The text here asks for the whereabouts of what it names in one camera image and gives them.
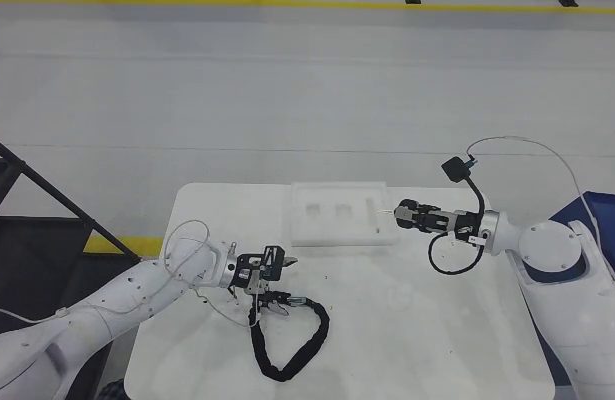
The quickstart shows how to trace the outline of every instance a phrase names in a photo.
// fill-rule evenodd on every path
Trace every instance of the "robotic arm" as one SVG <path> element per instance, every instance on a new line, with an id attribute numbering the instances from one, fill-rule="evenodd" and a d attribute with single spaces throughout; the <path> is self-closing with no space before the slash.
<path id="1" fill-rule="evenodd" d="M 161 260 L 142 261 L 79 303 L 29 328 L 0 335 L 0 400 L 64 399 L 85 362 L 188 289 L 245 288 L 264 296 L 296 262 L 278 246 L 236 256 L 236 243 L 181 238 Z"/>
<path id="2" fill-rule="evenodd" d="M 454 157 L 443 169 L 454 182 L 467 180 L 479 198 L 478 213 L 447 212 L 403 200 L 394 210 L 398 225 L 439 234 L 430 243 L 429 260 L 446 275 L 467 272 L 483 252 L 505 252 L 532 317 L 578 398 L 615 400 L 615 279 L 591 232 L 579 221 L 519 228 L 509 223 L 506 213 L 484 210 L 482 196 L 469 179 L 472 165 L 473 160 L 463 163 Z M 450 233 L 478 247 L 475 261 L 458 271 L 441 270 L 433 260 L 435 241 Z"/>

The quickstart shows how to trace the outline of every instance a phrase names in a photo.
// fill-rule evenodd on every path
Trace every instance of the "white table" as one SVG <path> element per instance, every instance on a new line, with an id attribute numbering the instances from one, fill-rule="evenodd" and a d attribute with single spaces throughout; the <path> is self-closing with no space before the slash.
<path id="1" fill-rule="evenodd" d="M 249 330 L 213 312 L 193 292 L 143 323 L 127 370 L 133 400 L 248 399 L 551 399 L 554 384 L 516 278 L 504 256 L 483 256 L 471 272 L 444 276 L 427 260 L 431 235 L 401 231 L 394 246 L 292 249 L 288 235 L 290 187 L 194 183 L 183 187 L 169 221 L 202 219 L 214 241 L 238 242 L 237 253 L 279 244 L 298 264 L 272 289 L 323 304 L 329 336 L 320 353 L 293 380 L 264 377 Z M 446 210 L 476 209 L 469 189 L 390 188 L 403 198 Z M 439 241 L 441 267 L 473 260 L 474 249 Z M 246 321 L 226 290 L 207 296 Z M 282 368 L 313 334 L 310 309 L 262 319 L 269 357 Z"/>

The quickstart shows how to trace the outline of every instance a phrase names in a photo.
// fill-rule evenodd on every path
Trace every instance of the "yellow floor line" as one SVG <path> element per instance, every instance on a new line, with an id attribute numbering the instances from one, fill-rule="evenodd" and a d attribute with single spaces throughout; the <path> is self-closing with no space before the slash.
<path id="1" fill-rule="evenodd" d="M 604 7 L 560 7 L 560 6 L 506 6 L 506 5 L 452 5 L 452 4 L 404 4 L 368 3 L 313 0 L 0 0 L 6 3 L 59 3 L 59 4 L 104 4 L 104 5 L 146 5 L 146 6 L 271 6 L 310 8 L 355 8 L 375 10 L 408 11 L 471 11 L 508 13 L 566 13 L 566 14 L 614 14 L 615 8 Z"/>
<path id="2" fill-rule="evenodd" d="M 158 237 L 121 236 L 118 239 L 134 253 L 143 257 L 158 256 L 163 245 L 163 238 Z M 85 253 L 121 253 L 120 250 L 102 236 L 90 237 L 84 251 Z"/>

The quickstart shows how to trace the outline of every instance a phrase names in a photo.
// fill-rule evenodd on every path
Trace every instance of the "white cable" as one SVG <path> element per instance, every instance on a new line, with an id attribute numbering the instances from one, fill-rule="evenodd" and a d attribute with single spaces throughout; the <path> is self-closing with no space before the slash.
<path id="1" fill-rule="evenodd" d="M 56 319 L 56 318 L 59 318 L 61 316 L 61 315 L 58 315 L 58 311 L 56 311 L 56 314 L 52 315 L 51 317 L 47 317 L 47 318 L 43 318 L 43 319 L 35 319 L 34 320 L 34 319 L 27 319 L 25 317 L 21 317 L 18 314 L 14 314 L 11 311 L 3 310 L 2 308 L 0 308 L 0 313 L 7 314 L 10 317 L 14 317 L 14 318 L 19 319 L 19 320 L 21 320 L 23 322 L 26 322 L 28 324 L 40 324 L 41 322 L 51 321 L 52 319 Z"/>
<path id="2" fill-rule="evenodd" d="M 214 305 L 212 304 L 212 302 L 211 302 L 211 301 L 207 298 L 207 296 L 203 296 L 203 295 L 201 295 L 200 293 L 198 293 L 198 289 L 194 289 L 194 292 L 196 292 L 196 296 L 197 296 L 198 298 L 200 298 L 200 299 L 205 299 L 205 301 L 207 302 L 207 304 L 209 304 L 209 305 L 211 306 L 211 308 L 213 308 L 213 309 L 214 309 L 214 311 L 216 311 L 218 314 L 220 314 L 221 316 L 223 316 L 225 319 L 228 319 L 229 321 L 233 322 L 233 323 L 234 323 L 234 324 L 236 324 L 236 325 L 240 325 L 240 326 L 242 326 L 243 328 L 249 328 L 249 325 L 248 325 L 248 324 L 243 324 L 243 323 L 240 323 L 240 322 L 236 321 L 235 319 L 232 319 L 231 317 L 228 317 L 227 315 L 225 315 L 222 311 L 220 311 L 218 308 L 216 308 L 216 306 L 214 306 Z"/>
<path id="3" fill-rule="evenodd" d="M 472 147 L 474 147 L 475 145 L 477 145 L 478 143 L 481 142 L 485 142 L 488 140 L 515 140 L 515 141 L 519 141 L 519 142 L 527 142 L 527 143 L 532 143 L 532 144 L 536 144 L 544 149 L 549 150 L 549 152 L 551 152 L 553 155 L 555 155 L 556 157 L 558 157 L 560 159 L 560 161 L 562 161 L 563 164 L 565 164 L 565 167 L 567 167 L 567 169 L 569 170 L 569 174 L 571 175 L 572 180 L 574 181 L 574 185 L 576 186 L 576 191 L 578 192 L 578 196 L 580 197 L 580 200 L 583 203 L 583 206 L 585 207 L 585 210 L 587 211 L 587 214 L 589 215 L 589 219 L 591 220 L 591 224 L 594 227 L 594 231 L 596 233 L 596 245 L 598 246 L 598 251 L 600 252 L 603 261 L 605 262 L 605 265 L 607 267 L 607 270 L 609 271 L 609 274 L 611 275 L 612 279 L 615 281 L 615 271 L 612 268 L 611 264 L 609 264 L 609 261 L 607 261 L 607 258 L 605 257 L 605 254 L 603 253 L 603 248 L 602 248 L 602 244 L 600 242 L 600 228 L 598 227 L 598 220 L 596 219 L 596 217 L 594 216 L 594 214 L 591 212 L 591 208 L 589 208 L 589 204 L 587 204 L 587 200 L 585 200 L 585 196 L 583 196 L 583 192 L 582 190 L 580 190 L 580 185 L 578 185 L 578 179 L 576 179 L 576 174 L 574 174 L 574 171 L 571 169 L 571 167 L 569 166 L 569 164 L 567 163 L 567 161 L 560 155 L 558 154 L 558 152 L 554 149 L 552 149 L 551 147 L 547 146 L 546 144 L 540 143 L 536 140 L 532 140 L 523 136 L 490 136 L 490 137 L 486 137 L 486 138 L 482 138 L 479 140 L 476 140 L 475 142 L 473 142 L 472 144 L 470 144 L 467 147 L 467 150 L 465 150 L 465 153 L 467 154 L 467 156 L 469 156 L 470 158 L 475 158 L 470 152 L 469 150 L 471 150 Z"/>

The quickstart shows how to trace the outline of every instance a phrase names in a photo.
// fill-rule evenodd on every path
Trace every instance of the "metal bar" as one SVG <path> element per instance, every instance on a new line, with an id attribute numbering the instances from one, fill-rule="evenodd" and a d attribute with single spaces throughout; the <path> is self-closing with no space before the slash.
<path id="1" fill-rule="evenodd" d="M 101 236 L 109 240 L 114 246 L 118 247 L 118 249 L 125 253 L 127 256 L 129 256 L 133 262 L 140 262 L 140 257 L 138 257 L 133 251 L 129 250 L 127 246 L 122 244 L 120 240 L 116 239 L 116 237 L 112 235 L 107 229 L 105 229 L 102 225 L 96 222 L 96 220 L 90 217 L 89 214 L 87 214 L 80 207 L 78 207 L 73 201 L 69 200 L 69 198 L 62 194 L 60 190 L 58 190 L 54 185 L 49 183 L 38 172 L 36 172 L 33 168 L 27 165 L 23 160 L 18 158 L 18 156 L 12 153 L 11 150 L 5 147 L 2 143 L 0 143 L 0 156 L 11 164 L 19 165 L 22 173 L 26 177 L 31 179 L 32 182 L 40 186 L 41 189 L 49 193 L 54 199 L 58 200 L 63 206 L 69 209 L 69 211 L 76 214 L 78 218 L 91 224 L 92 228 L 96 232 L 100 233 Z"/>
<path id="2" fill-rule="evenodd" d="M 9 164 L 0 180 L 0 204 L 5 200 L 7 193 L 14 186 L 14 183 L 20 176 L 22 169 L 20 164 Z"/>

